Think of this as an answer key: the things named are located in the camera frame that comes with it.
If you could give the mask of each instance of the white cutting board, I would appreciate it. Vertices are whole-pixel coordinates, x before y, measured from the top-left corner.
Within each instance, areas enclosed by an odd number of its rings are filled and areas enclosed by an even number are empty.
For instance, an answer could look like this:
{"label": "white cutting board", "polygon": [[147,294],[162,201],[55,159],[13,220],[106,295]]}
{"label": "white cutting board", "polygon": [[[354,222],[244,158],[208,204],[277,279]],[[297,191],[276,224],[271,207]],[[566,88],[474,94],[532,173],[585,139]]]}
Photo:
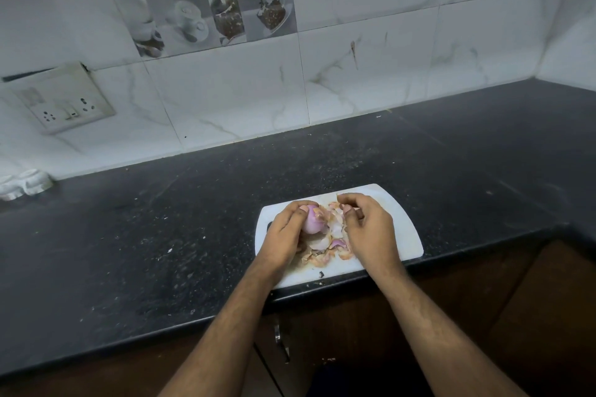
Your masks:
{"label": "white cutting board", "polygon": [[[422,256],[424,250],[422,249],[420,237],[416,232],[416,228],[413,226],[412,220],[409,219],[408,214],[402,209],[402,206],[400,206],[389,193],[383,190],[380,185],[368,184],[353,189],[334,191],[333,193],[296,199],[309,199],[326,206],[332,201],[337,201],[337,195],[340,193],[363,193],[375,198],[383,209],[389,212],[393,217],[395,239],[398,244],[399,257],[401,260],[407,261],[408,259],[420,258]],[[261,245],[263,245],[264,236],[267,234],[267,226],[269,223],[272,222],[275,216],[290,202],[291,201],[273,204],[261,209],[255,233],[255,254],[259,252]],[[336,256],[331,259],[327,266],[322,268],[312,266],[309,263],[298,270],[288,270],[275,288],[286,288],[288,286],[294,286],[295,284],[321,280],[319,272],[323,272],[324,277],[329,278],[331,276],[343,275],[344,273],[351,273],[362,269],[362,264],[360,264],[360,261],[356,257],[343,261]]]}

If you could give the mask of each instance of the person's left hand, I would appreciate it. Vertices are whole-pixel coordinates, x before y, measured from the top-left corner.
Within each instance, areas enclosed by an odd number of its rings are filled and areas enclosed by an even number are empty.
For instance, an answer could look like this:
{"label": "person's left hand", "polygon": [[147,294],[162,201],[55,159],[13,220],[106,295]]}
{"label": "person's left hand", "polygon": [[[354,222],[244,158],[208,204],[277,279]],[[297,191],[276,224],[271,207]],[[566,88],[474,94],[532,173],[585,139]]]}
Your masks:
{"label": "person's left hand", "polygon": [[308,213],[300,206],[316,205],[314,201],[294,201],[273,219],[263,246],[254,264],[263,267],[264,273],[271,276],[273,285],[283,276],[286,267],[296,254],[298,236]]}

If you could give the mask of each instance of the metal handle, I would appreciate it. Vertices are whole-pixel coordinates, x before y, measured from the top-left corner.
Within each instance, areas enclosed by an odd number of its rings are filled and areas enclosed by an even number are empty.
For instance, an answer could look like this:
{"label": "metal handle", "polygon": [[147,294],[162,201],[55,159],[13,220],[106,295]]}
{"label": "metal handle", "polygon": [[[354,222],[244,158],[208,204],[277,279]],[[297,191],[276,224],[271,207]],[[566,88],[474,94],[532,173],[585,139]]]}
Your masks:
{"label": "metal handle", "polygon": [[284,356],[286,357],[286,364],[290,362],[290,349],[284,345],[284,341],[281,340],[281,331],[279,330],[279,323],[276,324],[273,328],[275,330],[275,343],[281,348],[281,351],[284,352]]}

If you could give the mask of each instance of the white socket panel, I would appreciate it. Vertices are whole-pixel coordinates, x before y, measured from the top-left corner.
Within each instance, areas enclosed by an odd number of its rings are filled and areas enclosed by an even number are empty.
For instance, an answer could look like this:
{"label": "white socket panel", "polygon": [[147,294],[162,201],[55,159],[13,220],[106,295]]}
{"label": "white socket panel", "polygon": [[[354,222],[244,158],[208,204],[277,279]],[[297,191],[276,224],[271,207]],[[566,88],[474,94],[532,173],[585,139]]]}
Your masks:
{"label": "white socket panel", "polygon": [[16,80],[10,89],[33,114],[38,121],[36,128],[44,134],[55,134],[115,114],[78,62]]}

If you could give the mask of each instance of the black countertop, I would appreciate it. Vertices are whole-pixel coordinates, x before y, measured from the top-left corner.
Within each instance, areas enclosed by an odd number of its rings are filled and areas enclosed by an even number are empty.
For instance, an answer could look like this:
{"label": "black countertop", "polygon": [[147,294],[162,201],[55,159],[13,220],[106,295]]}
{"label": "black countertop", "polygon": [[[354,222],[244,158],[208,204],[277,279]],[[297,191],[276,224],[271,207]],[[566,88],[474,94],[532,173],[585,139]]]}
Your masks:
{"label": "black countertop", "polygon": [[[0,376],[202,326],[262,206],[377,183],[411,264],[575,226],[596,237],[596,94],[530,80],[80,176],[0,205]],[[366,272],[276,291],[280,302]]]}

